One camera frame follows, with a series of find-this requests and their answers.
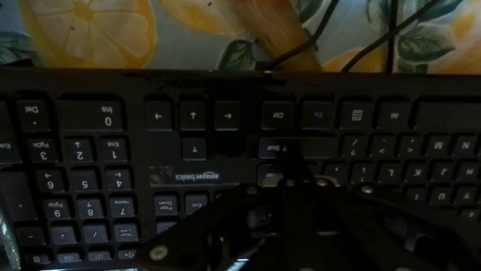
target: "yellow lemon print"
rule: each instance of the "yellow lemon print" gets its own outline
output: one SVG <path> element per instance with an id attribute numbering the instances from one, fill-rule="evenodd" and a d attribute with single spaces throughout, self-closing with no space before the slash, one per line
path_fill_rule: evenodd
<path id="1" fill-rule="evenodd" d="M 469 0 L 450 23 L 456 45 L 455 51 L 432 62 L 432 74 L 479 74 L 481 72 L 481 2 Z"/>
<path id="2" fill-rule="evenodd" d="M 19 0 L 30 36 L 45 65 L 142 68 L 156 30 L 145 0 Z"/>
<path id="3" fill-rule="evenodd" d="M 362 48 L 353 48 L 345 51 L 344 54 L 330 59 L 321 65 L 326 72 L 339 72 L 347 62 L 350 62 L 356 54 L 359 54 Z M 383 72 L 386 63 L 386 50 L 377 48 L 366 54 L 362 60 L 354 65 L 350 72 Z"/>
<path id="4" fill-rule="evenodd" d="M 183 26 L 201 33 L 239 38 L 248 33 L 230 0 L 159 0 Z"/>

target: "green leaf print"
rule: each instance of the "green leaf print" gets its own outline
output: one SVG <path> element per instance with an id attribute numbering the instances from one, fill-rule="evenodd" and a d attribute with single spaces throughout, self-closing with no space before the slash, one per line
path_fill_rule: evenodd
<path id="1" fill-rule="evenodd" d="M 0 65 L 25 59 L 37 60 L 30 38 L 15 32 L 0 32 Z"/>
<path id="2" fill-rule="evenodd" d="M 446 26 L 416 26 L 398 39 L 398 54 L 407 62 L 432 62 L 453 50 Z"/>
<path id="3" fill-rule="evenodd" d="M 462 0 L 440 0 L 434 8 L 431 8 L 428 12 L 425 12 L 419 21 L 429 21 L 438 17 L 443 17 L 446 14 L 450 14 L 455 11 L 455 8 L 462 3 Z"/>
<path id="4" fill-rule="evenodd" d="M 321 8 L 323 0 L 290 0 L 291 8 L 297 14 L 300 23 L 308 21 Z"/>
<path id="5" fill-rule="evenodd" d="M 398 60 L 398 72 L 401 74 L 426 74 L 426 65 L 414 65 L 404 60 Z"/>
<path id="6" fill-rule="evenodd" d="M 252 71 L 254 68 L 251 42 L 237 39 L 227 45 L 219 63 L 220 71 Z"/>

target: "arrow key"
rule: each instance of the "arrow key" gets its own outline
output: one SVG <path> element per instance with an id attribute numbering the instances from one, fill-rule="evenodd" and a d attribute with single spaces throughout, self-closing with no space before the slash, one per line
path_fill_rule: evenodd
<path id="1" fill-rule="evenodd" d="M 169 101 L 145 101 L 145 127 L 148 131 L 171 131 L 172 114 Z"/>
<path id="2" fill-rule="evenodd" d="M 180 130 L 181 131 L 205 131 L 207 105 L 204 101 L 180 102 Z"/>
<path id="3" fill-rule="evenodd" d="M 217 101 L 214 104 L 214 130 L 239 131 L 240 104 L 236 101 Z"/>
<path id="4" fill-rule="evenodd" d="M 205 139 L 183 139 L 181 154 L 184 161 L 205 161 L 207 160 Z"/>

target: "number key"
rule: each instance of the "number key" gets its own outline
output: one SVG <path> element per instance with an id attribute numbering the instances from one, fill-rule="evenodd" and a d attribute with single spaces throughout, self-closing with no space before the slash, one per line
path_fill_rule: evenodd
<path id="1" fill-rule="evenodd" d="M 79 199 L 76 202 L 76 211 L 82 220 L 103 217 L 102 202 L 99 199 Z"/>
<path id="2" fill-rule="evenodd" d="M 109 199 L 109 214 L 111 217 L 135 217 L 133 199 L 130 197 L 115 197 Z"/>
<path id="3" fill-rule="evenodd" d="M 49 220 L 69 220 L 69 203 L 64 199 L 43 200 L 45 217 Z"/>
<path id="4" fill-rule="evenodd" d="M 109 191 L 127 191 L 132 188 L 130 172 L 127 169 L 105 170 L 105 184 Z"/>
<path id="5" fill-rule="evenodd" d="M 127 149 L 124 139 L 103 139 L 100 142 L 100 157 L 105 163 L 126 163 Z"/>
<path id="6" fill-rule="evenodd" d="M 63 175 L 60 170 L 36 170 L 36 184 L 40 193 L 63 193 Z"/>
<path id="7" fill-rule="evenodd" d="M 94 170 L 72 170 L 70 185 L 76 193 L 97 191 L 97 175 Z"/>
<path id="8" fill-rule="evenodd" d="M 72 163 L 93 163 L 90 140 L 88 139 L 66 140 L 66 158 Z"/>
<path id="9" fill-rule="evenodd" d="M 31 163 L 36 163 L 36 164 L 58 161 L 54 140 L 49 140 L 49 139 L 28 140 L 28 152 L 30 152 Z"/>

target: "key label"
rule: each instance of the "key label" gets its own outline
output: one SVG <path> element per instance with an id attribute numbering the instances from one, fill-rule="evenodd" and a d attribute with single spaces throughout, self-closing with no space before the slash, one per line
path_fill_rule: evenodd
<path id="1" fill-rule="evenodd" d="M 444 145 L 443 145 L 441 142 L 435 142 L 435 143 L 434 143 L 434 149 L 443 149 L 443 146 L 444 146 Z"/>
<path id="2" fill-rule="evenodd" d="M 351 110 L 351 121 L 353 122 L 360 122 L 363 116 L 363 110 Z"/>
<path id="3" fill-rule="evenodd" d="M 396 121 L 396 119 L 399 119 L 399 116 L 401 116 L 401 113 L 393 111 L 393 113 L 390 113 L 390 116 L 389 116 L 389 117 L 390 117 L 392 121 Z"/>
<path id="4" fill-rule="evenodd" d="M 12 149 L 10 143 L 0 143 L 0 149 Z"/>
<path id="5" fill-rule="evenodd" d="M 36 105 L 30 105 L 30 107 L 24 107 L 24 108 L 25 108 L 25 113 L 31 113 L 31 114 L 40 113 L 39 107 L 36 107 Z"/>
<path id="6" fill-rule="evenodd" d="M 108 113 L 108 114 L 112 114 L 114 113 L 114 108 L 112 107 L 100 107 L 102 113 Z"/>
<path id="7" fill-rule="evenodd" d="M 275 111 L 275 113 L 272 113 L 272 119 L 284 119 L 284 113 L 282 111 Z"/>

